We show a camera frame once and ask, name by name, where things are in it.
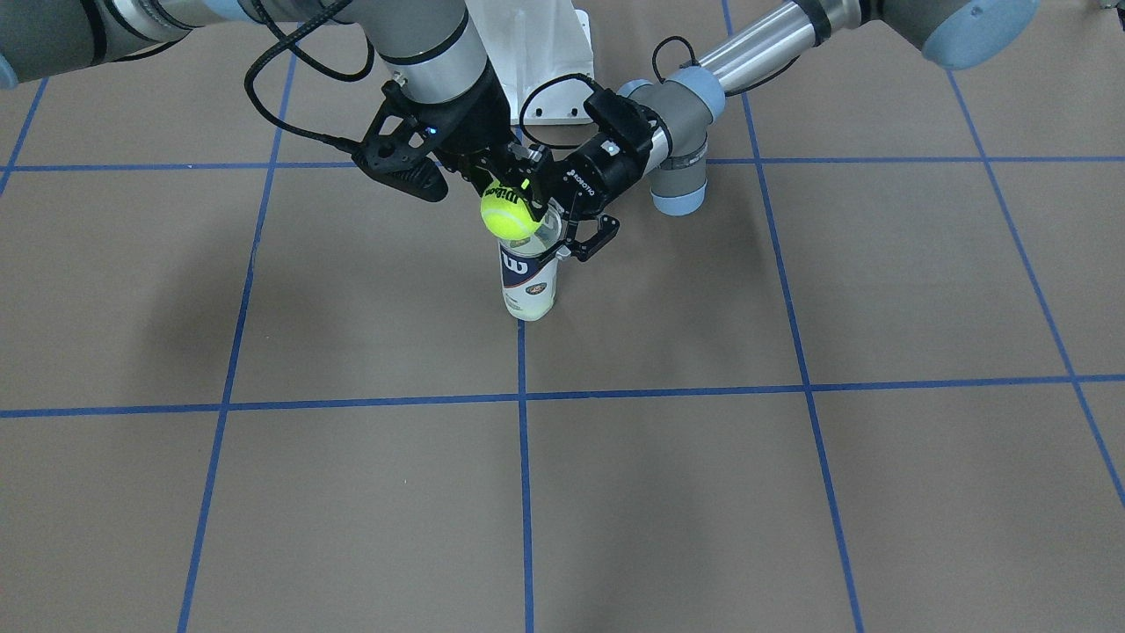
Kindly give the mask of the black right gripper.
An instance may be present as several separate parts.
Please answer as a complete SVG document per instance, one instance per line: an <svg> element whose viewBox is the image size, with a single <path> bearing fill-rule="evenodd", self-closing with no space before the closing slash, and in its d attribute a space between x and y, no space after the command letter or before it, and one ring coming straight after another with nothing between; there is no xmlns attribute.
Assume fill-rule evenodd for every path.
<svg viewBox="0 0 1125 633"><path fill-rule="evenodd" d="M511 145L518 136L511 128L511 108L502 84L477 85L454 103L466 105L467 114L439 144L439 163L460 173L478 197L497 183L493 168L501 168L501 184L514 189L531 216L541 221L549 201L542 173L550 164L550 148Z"/></svg>

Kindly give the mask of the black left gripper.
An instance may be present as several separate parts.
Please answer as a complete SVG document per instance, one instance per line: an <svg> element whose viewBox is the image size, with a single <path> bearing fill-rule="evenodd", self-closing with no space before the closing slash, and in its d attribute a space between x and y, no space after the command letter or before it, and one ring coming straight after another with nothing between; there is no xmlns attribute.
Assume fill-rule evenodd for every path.
<svg viewBox="0 0 1125 633"><path fill-rule="evenodd" d="M573 217L562 221L562 236L555 245L554 257L576 257L579 263L586 263L616 237L621 221L600 212L638 184L650 164L649 159L636 162L624 155L608 155L587 142L562 157L555 156L554 150L546 145L530 145L526 161L526 201L531 211L544 212L547 205L557 204ZM587 239L578 239L583 221L596 223Z"/></svg>

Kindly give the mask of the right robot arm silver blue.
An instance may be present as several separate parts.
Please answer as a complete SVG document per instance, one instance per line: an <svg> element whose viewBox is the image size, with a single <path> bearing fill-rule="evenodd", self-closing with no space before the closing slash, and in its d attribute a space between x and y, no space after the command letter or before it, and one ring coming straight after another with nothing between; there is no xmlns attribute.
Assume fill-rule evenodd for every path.
<svg viewBox="0 0 1125 633"><path fill-rule="evenodd" d="M446 174L454 173L479 195L506 186L542 216L546 198L508 129L501 80L464 1L4 1L3 85L137 62L227 24L264 34L242 81L271 125L338 150L377 183L420 200L443 200ZM286 55L339 83L384 67L369 128L348 137L282 121L258 94L258 79Z"/></svg>

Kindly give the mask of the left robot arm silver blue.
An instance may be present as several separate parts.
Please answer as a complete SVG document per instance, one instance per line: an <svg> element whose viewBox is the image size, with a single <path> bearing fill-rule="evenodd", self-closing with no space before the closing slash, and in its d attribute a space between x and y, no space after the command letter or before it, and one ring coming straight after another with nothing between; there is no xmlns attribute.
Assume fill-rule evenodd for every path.
<svg viewBox="0 0 1125 633"><path fill-rule="evenodd" d="M610 90L580 76L598 132L547 168L544 193L562 232L539 263L593 257L620 227L608 204L642 179L659 212L696 211L706 199L708 128L728 99L766 84L834 33L879 20L937 67L968 69L1012 44L1037 9L1036 1L784 1L659 83Z"/></svg>

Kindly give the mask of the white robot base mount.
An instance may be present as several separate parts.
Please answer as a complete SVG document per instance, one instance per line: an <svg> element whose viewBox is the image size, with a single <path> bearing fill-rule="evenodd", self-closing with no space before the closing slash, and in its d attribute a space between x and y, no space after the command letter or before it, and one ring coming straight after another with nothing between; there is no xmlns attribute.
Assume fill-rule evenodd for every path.
<svg viewBox="0 0 1125 633"><path fill-rule="evenodd" d="M586 84L534 89L555 76L594 76L590 19L573 1L468 1L475 28L489 52L511 108L510 123L572 126L591 123ZM530 103L523 119L521 107Z"/></svg>

